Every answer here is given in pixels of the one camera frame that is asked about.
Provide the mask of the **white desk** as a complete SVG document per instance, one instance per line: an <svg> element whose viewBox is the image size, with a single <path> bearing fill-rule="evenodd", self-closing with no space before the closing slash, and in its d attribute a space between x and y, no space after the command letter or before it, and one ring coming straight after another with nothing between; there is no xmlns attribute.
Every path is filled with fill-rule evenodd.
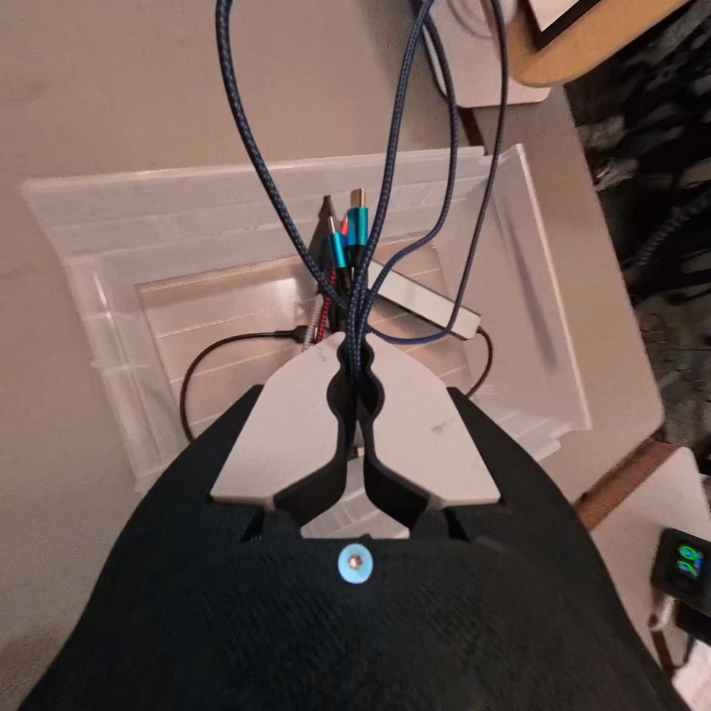
<svg viewBox="0 0 711 711"><path fill-rule="evenodd" d="M385 151L407 1L241 1L233 50L268 161ZM561 87L514 106L591 431L544 464L585 492L660 427L662 405ZM134 489L65 274L21 196L31 178L247 161L213 1L1 2L1 709L71 632Z"/></svg>

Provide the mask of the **flat glossy power bank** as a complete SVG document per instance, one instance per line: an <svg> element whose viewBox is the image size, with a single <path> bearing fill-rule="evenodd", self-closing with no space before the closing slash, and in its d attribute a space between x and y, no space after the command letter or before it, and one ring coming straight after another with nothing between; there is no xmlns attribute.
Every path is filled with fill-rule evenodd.
<svg viewBox="0 0 711 711"><path fill-rule="evenodd" d="M383 264L372 261L368 269L368 288L372 289ZM440 333L449 323L454 302L438 291L391 270L378 289L369 325L395 339L426 338ZM480 335L481 316L460 306L457 320L448 335L471 341Z"/></svg>

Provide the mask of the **black device green display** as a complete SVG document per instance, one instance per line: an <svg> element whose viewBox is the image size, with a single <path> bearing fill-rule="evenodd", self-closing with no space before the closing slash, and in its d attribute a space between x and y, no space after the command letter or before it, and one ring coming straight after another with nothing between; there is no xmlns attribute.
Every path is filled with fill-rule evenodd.
<svg viewBox="0 0 711 711"><path fill-rule="evenodd" d="M662 530L651 571L654 588L710 616L710 542L679 529Z"/></svg>

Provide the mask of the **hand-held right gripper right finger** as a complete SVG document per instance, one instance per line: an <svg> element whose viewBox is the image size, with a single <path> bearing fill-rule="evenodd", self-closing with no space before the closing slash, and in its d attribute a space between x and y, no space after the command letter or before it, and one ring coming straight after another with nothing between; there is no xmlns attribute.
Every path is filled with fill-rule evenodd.
<svg viewBox="0 0 711 711"><path fill-rule="evenodd" d="M452 394L421 362L368 335L360 427L371 503L407 529L428 511L492 505L501 492Z"/></svg>

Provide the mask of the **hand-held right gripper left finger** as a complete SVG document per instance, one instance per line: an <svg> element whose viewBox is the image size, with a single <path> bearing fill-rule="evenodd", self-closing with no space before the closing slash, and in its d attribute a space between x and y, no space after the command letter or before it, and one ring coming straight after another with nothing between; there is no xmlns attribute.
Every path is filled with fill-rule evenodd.
<svg viewBox="0 0 711 711"><path fill-rule="evenodd" d="M344 334L295 356L262 387L210 492L218 503L285 511L305 526L345 491Z"/></svg>

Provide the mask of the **clear plastic bin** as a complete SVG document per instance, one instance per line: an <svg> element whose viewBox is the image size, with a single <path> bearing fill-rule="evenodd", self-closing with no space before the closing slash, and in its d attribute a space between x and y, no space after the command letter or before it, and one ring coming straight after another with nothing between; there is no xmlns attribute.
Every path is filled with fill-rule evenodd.
<svg viewBox="0 0 711 711"><path fill-rule="evenodd" d="M449 154L398 156L375 261L423 236L439 216ZM339 216L351 188L380 184L384 155L272 164L302 237L310 242L325 196ZM397 271L453 298L483 197L490 157L458 153L454 199L442 232ZM93 367L118 422L141 493L186 445L178 385L194 357L229 333L291 328L315 283L296 255L252 168L245 165L38 179L21 193L57 253L90 343ZM523 147L505 151L464 307L493 339L493 369L475 399L538 461L571 431L590 431L543 217ZM199 377L192 421L200 431L273 370L267 354L222 356Z"/></svg>

